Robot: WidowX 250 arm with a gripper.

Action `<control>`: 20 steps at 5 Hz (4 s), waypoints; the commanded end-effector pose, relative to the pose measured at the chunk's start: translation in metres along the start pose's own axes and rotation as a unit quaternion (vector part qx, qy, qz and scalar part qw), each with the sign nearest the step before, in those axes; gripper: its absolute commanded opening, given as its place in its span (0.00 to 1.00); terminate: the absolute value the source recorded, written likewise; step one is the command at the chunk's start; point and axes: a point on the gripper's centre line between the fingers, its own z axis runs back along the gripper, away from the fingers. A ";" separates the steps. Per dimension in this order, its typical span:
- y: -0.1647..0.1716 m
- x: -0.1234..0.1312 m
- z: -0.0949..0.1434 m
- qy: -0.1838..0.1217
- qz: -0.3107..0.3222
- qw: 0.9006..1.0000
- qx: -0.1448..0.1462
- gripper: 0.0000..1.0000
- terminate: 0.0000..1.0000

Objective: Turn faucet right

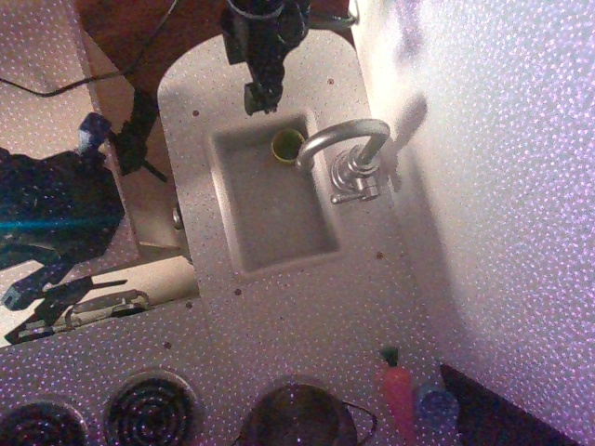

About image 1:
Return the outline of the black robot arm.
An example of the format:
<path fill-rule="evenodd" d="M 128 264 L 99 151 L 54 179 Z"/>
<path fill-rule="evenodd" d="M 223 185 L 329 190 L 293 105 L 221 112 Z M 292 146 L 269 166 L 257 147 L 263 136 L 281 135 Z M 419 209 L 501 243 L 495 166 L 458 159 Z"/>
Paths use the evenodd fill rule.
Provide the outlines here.
<path fill-rule="evenodd" d="M 244 63 L 245 112 L 276 112 L 284 87 L 284 60 L 309 31 L 309 1 L 228 1 L 220 26 L 228 62 Z"/>

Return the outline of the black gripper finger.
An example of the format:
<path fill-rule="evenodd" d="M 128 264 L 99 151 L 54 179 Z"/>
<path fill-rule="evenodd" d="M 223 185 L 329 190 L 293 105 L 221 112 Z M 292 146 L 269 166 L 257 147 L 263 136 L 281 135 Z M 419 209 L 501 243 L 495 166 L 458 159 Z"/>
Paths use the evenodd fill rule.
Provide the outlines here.
<path fill-rule="evenodd" d="M 246 84 L 244 88 L 245 112 L 248 116 L 261 111 L 261 101 L 255 84 Z"/>
<path fill-rule="evenodd" d="M 263 111 L 266 114 L 277 112 L 281 94 L 277 91 L 266 92 L 263 99 Z"/>

